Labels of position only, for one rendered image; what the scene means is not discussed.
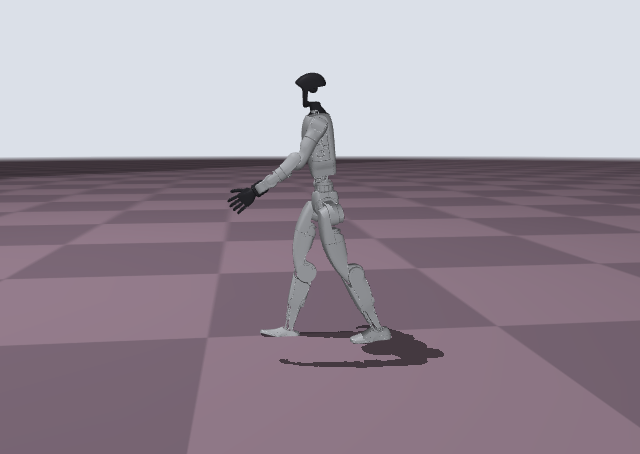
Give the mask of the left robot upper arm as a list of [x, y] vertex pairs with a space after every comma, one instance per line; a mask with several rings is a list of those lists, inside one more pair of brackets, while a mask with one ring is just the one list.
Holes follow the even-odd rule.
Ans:
[[300, 143], [300, 151], [298, 154], [301, 157], [301, 161], [293, 170], [301, 170], [305, 166], [319, 140], [324, 136], [328, 128], [327, 124], [328, 122], [326, 120], [319, 117], [313, 118], [310, 121], [307, 132]]

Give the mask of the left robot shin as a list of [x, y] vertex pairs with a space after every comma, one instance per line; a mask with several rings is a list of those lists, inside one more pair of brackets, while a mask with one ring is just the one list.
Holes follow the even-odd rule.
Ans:
[[[372, 296], [370, 286], [365, 278], [364, 271], [360, 267], [353, 267], [349, 270], [349, 282], [346, 284], [345, 280], [341, 277], [348, 293], [350, 294], [353, 302], [358, 310], [362, 313], [370, 327], [380, 332], [382, 327], [375, 312], [374, 303], [375, 300]], [[374, 329], [373, 325], [375, 329]], [[378, 330], [380, 328], [380, 330]]]

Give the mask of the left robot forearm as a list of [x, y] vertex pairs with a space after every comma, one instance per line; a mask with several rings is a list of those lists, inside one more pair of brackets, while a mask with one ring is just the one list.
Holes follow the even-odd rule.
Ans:
[[273, 188], [278, 182], [282, 182], [286, 178], [292, 176], [292, 170], [299, 164], [301, 157], [298, 153], [291, 153], [286, 160], [273, 171], [273, 175], [267, 175], [263, 181], [255, 185], [255, 189], [259, 194]]

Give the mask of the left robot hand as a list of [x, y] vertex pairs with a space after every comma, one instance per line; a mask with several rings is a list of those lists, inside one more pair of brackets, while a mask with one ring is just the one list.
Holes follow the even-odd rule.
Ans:
[[257, 184], [258, 184], [258, 183], [260, 183], [261, 181], [263, 181], [263, 180], [260, 180], [260, 181], [256, 182], [255, 184], [253, 184], [253, 185], [251, 186], [251, 189], [250, 189], [250, 188], [245, 188], [245, 189], [233, 189], [233, 190], [231, 190], [231, 191], [230, 191], [231, 193], [240, 192], [240, 193], [238, 193], [238, 195], [236, 195], [236, 196], [234, 196], [234, 197], [232, 197], [232, 198], [230, 198], [230, 199], [228, 200], [228, 202], [230, 202], [230, 201], [232, 201], [232, 200], [234, 200], [234, 199], [238, 198], [236, 201], [234, 201], [234, 202], [230, 205], [230, 207], [234, 206], [234, 205], [235, 205], [235, 204], [237, 204], [238, 202], [241, 202], [240, 204], [238, 204], [238, 205], [233, 209], [233, 211], [237, 210], [239, 207], [241, 207], [241, 206], [244, 204], [244, 206], [243, 206], [243, 207], [242, 207], [242, 208], [237, 212], [237, 214], [240, 214], [240, 213], [241, 213], [241, 212], [242, 212], [242, 211], [243, 211], [247, 206], [250, 206], [250, 205], [253, 203], [253, 201], [255, 200], [255, 197], [256, 197], [256, 196], [257, 196], [257, 197], [260, 197], [260, 196], [262, 196], [263, 194], [265, 194], [265, 193], [269, 190], [269, 189], [268, 189], [268, 190], [264, 191], [264, 192], [263, 192], [263, 193], [261, 193], [261, 194], [259, 194], [259, 193], [257, 192], [257, 190], [255, 189], [255, 185], [257, 185]]

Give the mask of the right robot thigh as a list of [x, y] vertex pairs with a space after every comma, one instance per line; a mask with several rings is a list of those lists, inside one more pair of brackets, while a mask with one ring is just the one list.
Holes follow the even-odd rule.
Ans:
[[295, 226], [293, 238], [293, 261], [296, 274], [303, 282], [310, 282], [316, 277], [315, 266], [306, 261], [306, 255], [311, 249], [316, 235], [315, 224], [311, 220], [318, 221], [318, 215], [312, 208], [312, 202], [307, 201], [303, 207]]

